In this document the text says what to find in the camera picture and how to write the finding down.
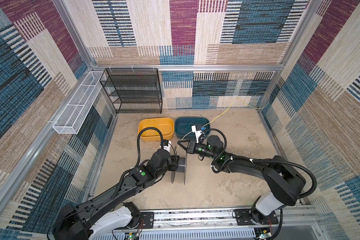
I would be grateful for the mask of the dark grey perforated spool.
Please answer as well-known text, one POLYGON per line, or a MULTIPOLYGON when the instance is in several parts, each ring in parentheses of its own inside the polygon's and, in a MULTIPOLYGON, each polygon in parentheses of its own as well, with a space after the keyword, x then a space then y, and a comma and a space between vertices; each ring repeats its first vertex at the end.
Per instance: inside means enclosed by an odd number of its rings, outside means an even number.
POLYGON ((187 161, 188 161, 188 154, 184 157, 179 158, 178 168, 175 172, 171 173, 171 183, 173 184, 175 181, 176 173, 184 175, 184 185, 186 184, 186 176, 187 176, 187 161))

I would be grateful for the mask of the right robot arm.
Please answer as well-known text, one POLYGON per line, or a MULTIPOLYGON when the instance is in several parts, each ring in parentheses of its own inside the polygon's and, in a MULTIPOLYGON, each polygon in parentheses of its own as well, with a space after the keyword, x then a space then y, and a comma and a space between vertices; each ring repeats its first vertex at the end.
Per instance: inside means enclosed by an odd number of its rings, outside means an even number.
POLYGON ((178 141, 178 146, 188 154, 202 159, 210 158, 215 174, 240 173, 264 180, 270 190, 260 196, 249 209, 255 225, 261 225, 274 211, 294 206, 299 199, 308 197, 317 188, 315 175, 306 167, 286 161, 281 156, 272 159, 254 159, 227 152, 228 141, 222 131, 204 138, 205 132, 195 131, 193 139, 178 141))

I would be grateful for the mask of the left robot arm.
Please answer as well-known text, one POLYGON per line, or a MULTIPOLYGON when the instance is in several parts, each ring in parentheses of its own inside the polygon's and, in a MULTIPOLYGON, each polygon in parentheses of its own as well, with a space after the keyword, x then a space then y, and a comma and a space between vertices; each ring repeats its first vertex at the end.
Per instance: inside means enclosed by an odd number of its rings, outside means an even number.
POLYGON ((122 173, 120 181, 99 196, 73 206, 61 208, 54 224, 47 233, 56 240, 92 240, 112 228, 124 228, 139 222, 140 211, 132 203, 127 203, 113 212, 123 201, 141 193, 158 183, 168 171, 176 171, 179 157, 171 155, 164 148, 164 137, 157 128, 161 147, 149 160, 138 161, 134 168, 122 173))

